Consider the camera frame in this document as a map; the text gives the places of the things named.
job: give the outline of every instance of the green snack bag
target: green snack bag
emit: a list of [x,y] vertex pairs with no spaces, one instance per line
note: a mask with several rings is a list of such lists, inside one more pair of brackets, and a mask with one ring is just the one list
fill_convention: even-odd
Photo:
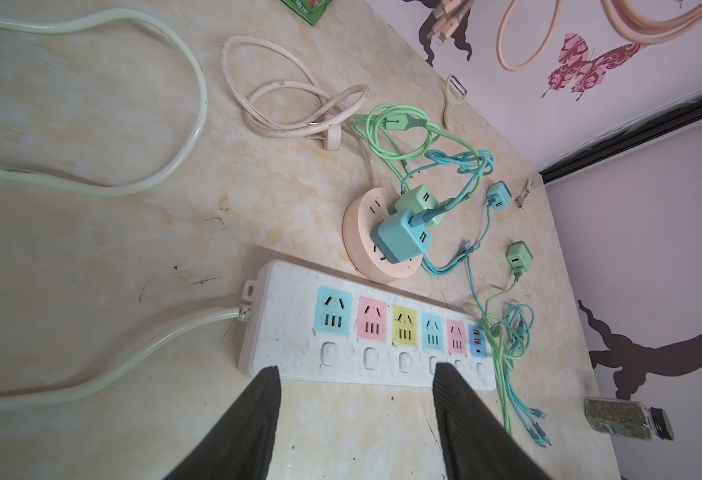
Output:
[[327,10],[327,5],[332,0],[282,0],[296,14],[311,25],[317,24],[322,14]]

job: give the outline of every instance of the pink wall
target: pink wall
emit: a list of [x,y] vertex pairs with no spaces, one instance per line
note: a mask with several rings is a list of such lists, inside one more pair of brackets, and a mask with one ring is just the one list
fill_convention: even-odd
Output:
[[[402,38],[426,57],[419,42],[421,24],[431,10],[419,0],[368,0]],[[438,0],[423,0],[436,5]],[[644,14],[658,20],[689,11],[700,0],[632,0]],[[602,82],[580,100],[571,92],[575,79],[561,91],[548,91],[548,76],[567,33],[581,35],[589,58],[629,44],[615,33],[599,0],[567,0],[556,33],[546,52],[529,68],[507,72],[498,63],[495,37],[510,0],[477,1],[471,8],[465,39],[471,59],[452,39],[432,42],[434,69],[443,78],[455,74],[468,88],[467,101],[493,128],[541,170],[547,164],[608,130],[702,90],[702,24],[670,42],[636,53],[620,67],[606,71]],[[506,60],[527,60],[546,37],[555,0],[519,2],[506,27]]]
[[[547,187],[576,300],[657,348],[702,333],[702,124]],[[586,324],[590,350],[604,350]],[[599,390],[615,396],[596,367]],[[628,480],[702,478],[702,369],[649,374],[632,400],[666,409],[677,439],[615,438]]]

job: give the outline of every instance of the white power strip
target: white power strip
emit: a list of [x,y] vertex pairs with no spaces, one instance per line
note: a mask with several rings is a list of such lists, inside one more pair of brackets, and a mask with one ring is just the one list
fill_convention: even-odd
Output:
[[451,362],[471,388],[495,389],[479,319],[274,260],[244,285],[253,304],[239,370],[276,365],[286,380],[431,387]]

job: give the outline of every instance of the marble tabletop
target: marble tabletop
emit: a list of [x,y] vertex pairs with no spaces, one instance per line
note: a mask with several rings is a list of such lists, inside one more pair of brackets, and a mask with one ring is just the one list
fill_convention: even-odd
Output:
[[[327,152],[317,140],[249,131],[219,64],[229,35],[258,34],[287,46],[329,91],[367,84],[362,112],[405,103],[432,119],[441,115],[442,79],[362,0],[335,0],[313,28],[278,0],[7,0],[0,16],[52,22],[117,6],[158,17],[188,43],[207,78],[207,124],[185,164],[142,194],[94,198],[0,182],[0,390],[87,379],[122,358],[128,340],[184,312],[238,305],[243,283],[273,259],[359,278],[343,247],[343,212],[370,187],[393,187],[395,178],[350,135],[340,151]],[[231,63],[246,92],[303,79],[286,59],[253,46],[236,47]],[[259,106],[289,120],[317,104],[285,91]],[[196,114],[192,70],[146,25],[119,21],[63,36],[0,32],[0,164],[126,183],[169,161]],[[472,257],[484,299],[509,283],[511,242],[524,240],[535,256],[496,308],[523,301],[536,309],[533,345],[513,382],[525,402],[548,413],[543,426],[553,447],[535,445],[516,417],[514,438],[553,478],[617,480],[610,438],[593,432],[582,413],[583,398],[598,390],[540,177],[467,104],[456,109],[455,122],[458,135],[495,154],[491,182],[504,180],[515,196],[527,178],[538,186],[523,210],[493,216]],[[423,139],[422,131],[405,133],[398,138],[411,148]],[[444,140],[436,147],[461,151]],[[445,198],[465,176],[439,168],[417,182]],[[435,264],[479,235],[481,197],[435,230]],[[419,270],[384,288],[477,312],[465,268],[442,278]],[[198,328],[90,397],[1,413],[0,478],[162,478],[249,382],[237,370],[244,328]],[[282,388],[270,478],[443,478],[429,389]],[[500,412],[495,392],[479,396]]]

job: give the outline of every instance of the spice jar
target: spice jar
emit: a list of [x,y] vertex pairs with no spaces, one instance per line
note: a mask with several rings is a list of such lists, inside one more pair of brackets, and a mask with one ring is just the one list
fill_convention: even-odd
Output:
[[674,432],[663,408],[647,408],[640,402],[616,398],[586,399],[586,419],[597,432],[652,440],[673,440]]

